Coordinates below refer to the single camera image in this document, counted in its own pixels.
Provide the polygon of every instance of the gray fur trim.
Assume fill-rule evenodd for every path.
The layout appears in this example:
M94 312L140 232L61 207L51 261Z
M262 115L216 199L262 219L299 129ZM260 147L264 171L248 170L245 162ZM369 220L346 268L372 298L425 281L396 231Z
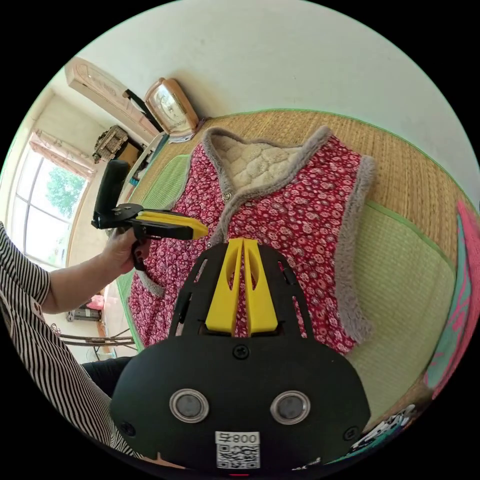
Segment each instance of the gray fur trim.
M363 156L353 190L345 205L334 257L335 297L340 322L347 335L359 344L372 335L373 326L363 316L355 291L355 245L365 200L374 182L375 173L374 159Z
M221 128L210 128L205 132L205 136L203 137L203 148L217 171L222 191L231 192L233 189L232 182L223 168L222 159L217 153L215 147L213 146L212 135L225 135L234 140L237 140L238 142L246 142L240 137L234 135L233 133L223 130ZM298 145L298 147L300 147L300 150L297 153L297 160L293 162L290 170L285 173L283 178L278 179L270 185L251 188L249 190L242 190L239 193L235 193L232 196L231 200L226 204L222 214L220 215L218 225L213 232L213 235L210 237L211 245L213 246L225 241L232 216L245 202L248 202L248 200L254 198L264 197L266 195L272 194L273 192L276 192L277 190L280 190L281 188L288 185L296 177L297 173L310 161L315 152L328 142L331 135L332 131L327 126L320 127L303 145ZM251 140L248 143L252 144L259 142L280 148L295 147L285 147L269 140Z
M302 145L282 145L281 143L276 143L276 142L271 141L271 140L265 140L263 138L256 138L254 140L245 140L245 139L239 137L238 135L235 135L231 131L224 130L223 128L219 128L219 127L212 127L212 128L209 128L205 132L205 134L203 135L202 145L203 145L203 149L205 150L205 153L207 154L211 163L215 167L215 170L216 170L217 175L218 175L218 181L220 183L220 189L221 189L222 193L230 192L230 193L233 194L235 188L232 184L232 180L230 179L230 177L227 175L227 173L224 170L223 160L220 157L220 155L218 154L218 152L217 152L217 150L214 146L214 142L213 142L213 139L212 139L213 136L221 135L223 137L229 137L229 138L231 138L233 140L236 140L237 142L239 142L241 144L244 144L244 145L267 144L267 145L271 145L272 147L278 147L279 149L294 149L294 148L303 147L304 145L309 143L319 133L320 130L326 129L326 128L327 127L322 127L319 130L317 130Z
M142 285L155 297L161 299L164 296L165 289L158 283L155 283L145 271L137 270L136 274L140 279Z

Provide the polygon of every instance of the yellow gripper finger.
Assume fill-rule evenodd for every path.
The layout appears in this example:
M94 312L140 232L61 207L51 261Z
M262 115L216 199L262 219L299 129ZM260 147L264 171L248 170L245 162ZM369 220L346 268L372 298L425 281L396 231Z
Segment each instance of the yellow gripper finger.
M193 240L204 237L209 233L208 227L202 222L196 218L190 218L188 216L170 215L168 213L156 211L142 211L136 216L136 220L190 227L193 230Z
M274 332L277 315L270 295L259 245L256 240L243 240L245 264L245 303L248 336Z
M210 331L223 332L232 336L235 334L243 241L243 238L234 238L228 242L225 259L206 317L205 325ZM232 274L233 284L230 288L229 281Z

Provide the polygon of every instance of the black pants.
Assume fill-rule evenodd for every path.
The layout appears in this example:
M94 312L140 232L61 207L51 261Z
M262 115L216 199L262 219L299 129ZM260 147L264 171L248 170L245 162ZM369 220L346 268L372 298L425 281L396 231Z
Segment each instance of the black pants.
M82 367L96 385L112 398L120 374L131 359L131 356L121 356L120 358L83 363Z

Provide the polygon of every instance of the curtain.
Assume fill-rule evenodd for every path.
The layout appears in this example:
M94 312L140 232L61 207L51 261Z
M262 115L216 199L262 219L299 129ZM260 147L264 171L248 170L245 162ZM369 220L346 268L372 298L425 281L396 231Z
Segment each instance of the curtain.
M95 174L95 163L90 155L42 130L33 132L29 144L34 152L87 181Z

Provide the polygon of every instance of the striped shirt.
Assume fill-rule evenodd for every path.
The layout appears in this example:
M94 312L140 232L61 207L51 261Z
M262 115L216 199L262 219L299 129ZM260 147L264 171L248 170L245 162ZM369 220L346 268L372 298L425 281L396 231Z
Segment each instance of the striped shirt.
M0 222L1 316L25 368L74 427L104 445L139 457L110 417L110 398L46 324L41 305L49 289L50 274L20 253Z

